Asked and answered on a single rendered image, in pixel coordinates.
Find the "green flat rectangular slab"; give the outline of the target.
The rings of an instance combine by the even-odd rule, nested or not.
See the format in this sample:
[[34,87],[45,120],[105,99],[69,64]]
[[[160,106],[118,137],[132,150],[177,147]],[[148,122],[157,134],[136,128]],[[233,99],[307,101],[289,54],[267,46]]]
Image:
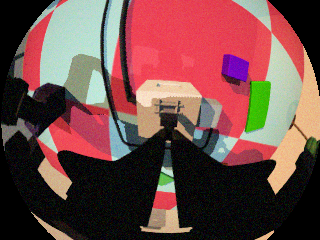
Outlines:
[[245,132],[251,132],[253,129],[264,128],[265,119],[267,119],[269,95],[271,95],[271,83],[269,81],[251,81],[249,83],[249,107],[247,123],[245,123]]

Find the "purple block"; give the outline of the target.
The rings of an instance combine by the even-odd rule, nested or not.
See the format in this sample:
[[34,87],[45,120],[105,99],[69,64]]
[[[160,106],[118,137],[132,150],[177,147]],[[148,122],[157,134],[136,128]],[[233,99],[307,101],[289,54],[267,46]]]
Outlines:
[[247,81],[249,61],[240,59],[231,53],[223,55],[223,69],[221,69],[221,75],[228,77],[235,77],[236,80]]

